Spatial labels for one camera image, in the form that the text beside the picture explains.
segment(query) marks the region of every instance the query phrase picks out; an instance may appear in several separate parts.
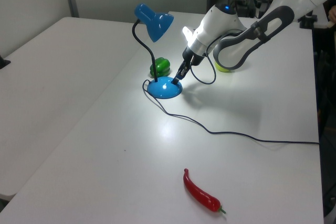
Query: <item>pepper stem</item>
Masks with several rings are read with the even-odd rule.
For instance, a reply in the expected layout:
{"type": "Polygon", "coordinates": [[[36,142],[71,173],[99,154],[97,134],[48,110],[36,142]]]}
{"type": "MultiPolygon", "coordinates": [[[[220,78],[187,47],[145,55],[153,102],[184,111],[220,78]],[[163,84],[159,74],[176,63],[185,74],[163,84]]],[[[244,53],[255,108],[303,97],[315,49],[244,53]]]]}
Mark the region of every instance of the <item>pepper stem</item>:
{"type": "Polygon", "coordinates": [[[222,209],[222,206],[219,208],[219,210],[218,211],[221,211],[221,212],[223,212],[223,213],[225,213],[226,214],[226,211],[224,211],[223,209],[222,209]]]}

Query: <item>lamp cord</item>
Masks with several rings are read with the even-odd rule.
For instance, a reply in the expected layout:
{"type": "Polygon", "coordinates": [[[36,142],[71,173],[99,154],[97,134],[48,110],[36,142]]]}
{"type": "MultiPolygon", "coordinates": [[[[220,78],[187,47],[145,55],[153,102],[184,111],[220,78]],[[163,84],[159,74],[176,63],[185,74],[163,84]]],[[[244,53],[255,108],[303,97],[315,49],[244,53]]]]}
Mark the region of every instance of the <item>lamp cord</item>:
{"type": "Polygon", "coordinates": [[[154,72],[154,81],[157,82],[157,75],[158,73],[156,72],[156,65],[155,65],[155,57],[154,57],[154,54],[152,52],[152,50],[144,43],[142,42],[138,37],[137,35],[135,34],[135,27],[137,26],[137,24],[140,23],[140,20],[137,19],[136,22],[134,23],[133,27],[132,27],[132,34],[133,34],[133,37],[137,40],[137,42],[139,42],[139,44],[141,46],[143,46],[145,49],[147,49],[147,51],[150,53],[151,55],[151,58],[152,58],[152,66],[153,66],[153,72],[154,72]]]}
{"type": "Polygon", "coordinates": [[[146,82],[150,82],[150,80],[145,80],[143,83],[142,83],[142,90],[144,92],[144,94],[146,95],[146,97],[152,101],[155,105],[157,105],[166,115],[169,115],[169,116],[172,116],[172,117],[175,117],[175,118],[180,118],[180,119],[187,119],[188,121],[191,121],[195,124],[197,124],[198,126],[202,127],[206,132],[210,133],[210,134],[213,134],[213,135],[224,135],[224,134],[231,134],[231,135],[239,135],[239,136],[244,136],[244,137],[247,137],[247,138],[250,138],[252,140],[255,140],[257,142],[263,142],[263,143],[281,143],[281,144],[311,144],[311,145],[320,145],[319,142],[293,142],[293,141],[271,141],[271,140],[262,140],[262,139],[259,139],[259,138],[256,138],[256,137],[253,137],[251,135],[248,135],[248,134],[245,134],[245,133],[241,133],[241,132],[234,132],[234,131],[210,131],[207,127],[205,127],[202,123],[196,121],[195,119],[192,119],[191,117],[189,116],[186,116],[186,115],[179,115],[179,114],[172,114],[172,113],[169,113],[165,108],[164,106],[162,105],[162,103],[157,99],[155,98],[154,96],[152,96],[146,89],[145,89],[145,84],[146,82]]]}

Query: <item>lamp shade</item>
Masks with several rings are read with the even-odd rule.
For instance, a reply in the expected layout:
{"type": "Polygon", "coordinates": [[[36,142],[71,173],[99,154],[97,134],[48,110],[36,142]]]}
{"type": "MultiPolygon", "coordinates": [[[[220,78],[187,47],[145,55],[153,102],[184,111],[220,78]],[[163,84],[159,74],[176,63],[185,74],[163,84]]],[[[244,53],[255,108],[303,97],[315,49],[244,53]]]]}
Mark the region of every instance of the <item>lamp shade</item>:
{"type": "Polygon", "coordinates": [[[153,42],[158,41],[168,30],[174,17],[167,13],[155,13],[145,4],[139,4],[134,13],[146,26],[149,37],[153,42]]]}

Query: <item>lamp base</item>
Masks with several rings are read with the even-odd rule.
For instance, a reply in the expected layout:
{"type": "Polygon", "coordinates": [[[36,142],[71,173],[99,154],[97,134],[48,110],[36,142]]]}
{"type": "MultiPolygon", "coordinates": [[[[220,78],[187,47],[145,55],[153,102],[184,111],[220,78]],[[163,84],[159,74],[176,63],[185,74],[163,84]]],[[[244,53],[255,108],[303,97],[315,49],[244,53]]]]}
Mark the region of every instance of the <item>lamp base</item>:
{"type": "Polygon", "coordinates": [[[173,78],[164,76],[159,77],[158,81],[151,81],[147,87],[147,91],[155,98],[169,99],[178,96],[182,92],[182,85],[178,82],[172,84],[173,78]]]}

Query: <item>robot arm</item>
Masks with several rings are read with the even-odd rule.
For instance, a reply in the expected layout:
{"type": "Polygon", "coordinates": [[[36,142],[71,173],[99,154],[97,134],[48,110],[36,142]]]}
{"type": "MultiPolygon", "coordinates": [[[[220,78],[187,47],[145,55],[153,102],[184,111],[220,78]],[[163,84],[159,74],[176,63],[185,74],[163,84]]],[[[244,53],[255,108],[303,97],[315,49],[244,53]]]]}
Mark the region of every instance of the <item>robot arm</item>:
{"type": "Polygon", "coordinates": [[[237,69],[252,51],[269,41],[293,20],[297,20],[325,1],[274,0],[263,18],[246,30],[231,7],[213,6],[201,21],[192,38],[188,40],[188,46],[183,52],[184,61],[173,83],[177,83],[185,77],[190,64],[197,66],[201,63],[205,57],[207,46],[218,36],[232,29],[245,30],[237,37],[222,39],[215,43],[217,45],[214,47],[215,61],[221,67],[237,69]]]}

